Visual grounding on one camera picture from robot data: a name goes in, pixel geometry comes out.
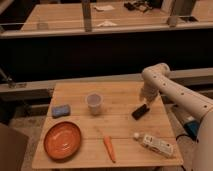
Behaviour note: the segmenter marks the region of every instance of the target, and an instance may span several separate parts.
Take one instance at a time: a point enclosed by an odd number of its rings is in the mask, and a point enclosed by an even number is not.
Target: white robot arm
[[[211,171],[213,169],[213,100],[171,81],[167,78],[169,73],[169,66],[165,63],[145,68],[142,71],[144,86],[140,97],[145,98],[149,103],[155,99],[158,91],[161,91],[201,122],[192,171]]]

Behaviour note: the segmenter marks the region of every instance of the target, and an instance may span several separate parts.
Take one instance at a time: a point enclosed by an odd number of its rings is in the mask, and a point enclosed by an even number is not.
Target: carrot
[[[104,136],[103,141],[104,141],[104,145],[107,149],[107,152],[109,154],[110,159],[112,160],[113,163],[116,163],[115,153],[114,153],[112,142],[111,142],[111,137],[110,136]]]

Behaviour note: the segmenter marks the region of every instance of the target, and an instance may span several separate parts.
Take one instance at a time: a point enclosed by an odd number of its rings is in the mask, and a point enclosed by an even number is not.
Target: plate
[[[72,122],[60,122],[47,132],[44,149],[52,159],[65,159],[72,156],[81,145],[81,131]]]

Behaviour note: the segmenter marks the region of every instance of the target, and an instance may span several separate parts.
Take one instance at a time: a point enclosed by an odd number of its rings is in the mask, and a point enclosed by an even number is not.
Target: paper cup
[[[86,97],[86,103],[92,115],[101,114],[102,97],[97,93],[89,94]]]

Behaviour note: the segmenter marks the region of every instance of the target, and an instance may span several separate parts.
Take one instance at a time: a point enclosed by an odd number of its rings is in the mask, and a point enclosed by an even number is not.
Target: wooden tabletop
[[[139,100],[142,86],[143,82],[58,83],[43,125],[32,167],[50,169],[182,165],[183,159],[160,96],[146,115],[138,121],[132,118],[131,113],[143,104]],[[99,116],[92,116],[85,103],[85,97],[91,92],[97,92],[103,96],[102,114]],[[51,107],[65,104],[71,106],[72,114],[53,119]],[[83,141],[80,150],[72,159],[58,163],[51,160],[45,153],[43,139],[53,125],[62,121],[77,124],[81,129]],[[133,140],[134,132],[149,133],[172,143],[174,157],[168,159],[142,147]],[[107,154],[102,139],[103,134],[112,137],[116,163],[112,163]]]
[[[109,20],[117,26],[134,26],[166,23],[168,14],[160,9],[146,13],[134,10],[128,11],[123,1],[91,3],[92,26]],[[98,12],[94,6],[111,5],[115,9]],[[36,30],[37,22],[45,22],[49,29],[84,28],[83,12],[80,3],[77,4],[38,4],[26,20],[22,30]]]

